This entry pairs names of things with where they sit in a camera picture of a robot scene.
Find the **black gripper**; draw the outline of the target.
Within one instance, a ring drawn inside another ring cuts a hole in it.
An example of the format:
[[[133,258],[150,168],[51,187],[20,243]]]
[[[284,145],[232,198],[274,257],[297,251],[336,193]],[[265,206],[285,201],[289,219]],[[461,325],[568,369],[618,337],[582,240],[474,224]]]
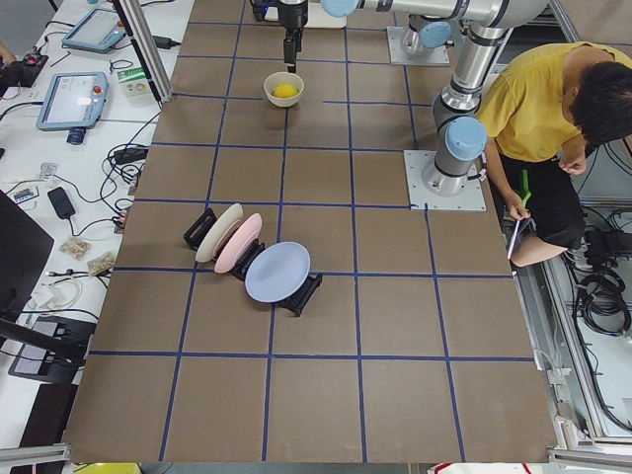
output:
[[[279,23],[286,29],[283,40],[283,60],[289,73],[297,69],[297,55],[302,48],[302,30],[308,22],[307,0],[277,0]]]

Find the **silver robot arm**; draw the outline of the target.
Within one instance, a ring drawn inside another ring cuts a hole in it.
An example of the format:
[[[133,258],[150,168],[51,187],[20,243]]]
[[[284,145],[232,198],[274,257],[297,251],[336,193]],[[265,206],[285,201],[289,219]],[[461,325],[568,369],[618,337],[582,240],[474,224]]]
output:
[[[424,169],[422,179],[430,192],[442,197],[460,193],[471,165],[483,153],[487,132],[473,114],[478,110],[482,86],[498,51],[504,47],[508,30],[533,20],[546,5],[545,1],[512,0],[322,3],[333,17],[346,17],[366,8],[471,22],[450,83],[433,104],[438,150],[434,161]]]
[[[347,25],[347,17],[334,17],[324,9],[324,1],[263,1],[252,2],[257,21],[277,22],[284,29],[283,61],[289,72],[296,69],[296,59],[302,48],[305,29],[339,30]],[[392,64],[447,66],[447,47],[452,27],[447,21],[425,20],[410,15],[408,25],[386,29],[389,58]]]

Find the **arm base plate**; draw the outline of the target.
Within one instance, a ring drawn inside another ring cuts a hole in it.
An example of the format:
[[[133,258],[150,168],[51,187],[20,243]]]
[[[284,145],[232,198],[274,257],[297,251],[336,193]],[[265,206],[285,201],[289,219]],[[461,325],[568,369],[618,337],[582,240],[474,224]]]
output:
[[[403,152],[412,210],[486,211],[475,163],[460,177],[448,177],[435,167],[432,150]]]
[[[410,27],[388,27],[387,39],[392,64],[447,66],[446,44],[451,39],[447,22],[428,24],[418,31]]]

